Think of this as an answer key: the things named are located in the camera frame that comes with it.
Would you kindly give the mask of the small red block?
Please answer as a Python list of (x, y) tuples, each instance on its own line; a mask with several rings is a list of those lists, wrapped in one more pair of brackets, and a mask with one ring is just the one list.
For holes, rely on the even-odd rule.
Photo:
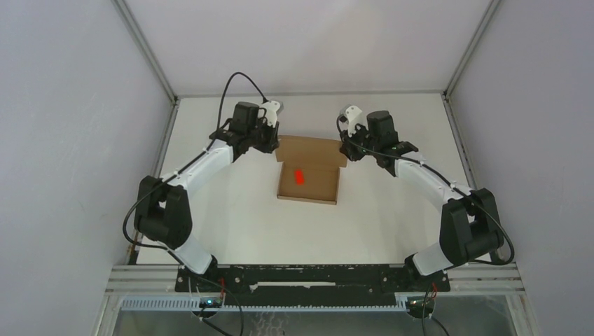
[(303, 185), (305, 183), (305, 177), (302, 169), (296, 169), (294, 171), (294, 179), (297, 185)]

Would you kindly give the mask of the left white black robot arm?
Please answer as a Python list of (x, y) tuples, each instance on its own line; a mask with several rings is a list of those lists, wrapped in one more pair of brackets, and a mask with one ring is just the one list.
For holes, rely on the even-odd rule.
[(209, 144), (189, 163), (168, 174), (147, 176), (139, 184), (137, 202), (130, 214), (136, 231), (153, 241), (153, 247), (170, 253), (192, 274), (203, 292), (214, 290), (219, 273), (216, 258), (193, 235), (190, 198), (210, 178), (248, 150), (273, 153), (279, 146), (280, 101), (236, 103), (233, 115), (209, 135)]

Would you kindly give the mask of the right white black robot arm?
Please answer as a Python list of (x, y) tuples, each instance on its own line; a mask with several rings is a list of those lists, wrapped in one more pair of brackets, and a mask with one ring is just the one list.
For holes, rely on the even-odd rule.
[(349, 161), (373, 157), (391, 176), (416, 187), (438, 211), (436, 243), (408, 256), (403, 266), (411, 290), (423, 291), (436, 273), (481, 263), (482, 256), (503, 245), (513, 246), (500, 223), (493, 193), (450, 180), (428, 164), (417, 146), (400, 140), (389, 111), (364, 114), (350, 105), (339, 113), (336, 127), (340, 152)]

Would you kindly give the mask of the brown cardboard box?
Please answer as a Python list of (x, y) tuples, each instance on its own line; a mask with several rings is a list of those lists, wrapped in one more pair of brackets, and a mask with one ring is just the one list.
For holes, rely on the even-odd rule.
[[(282, 164), (277, 198), (297, 202), (336, 205), (340, 172), (347, 166), (347, 158), (340, 153), (341, 142), (305, 136), (283, 135), (275, 150), (276, 160)], [(294, 171), (302, 169), (303, 185), (297, 185)]]

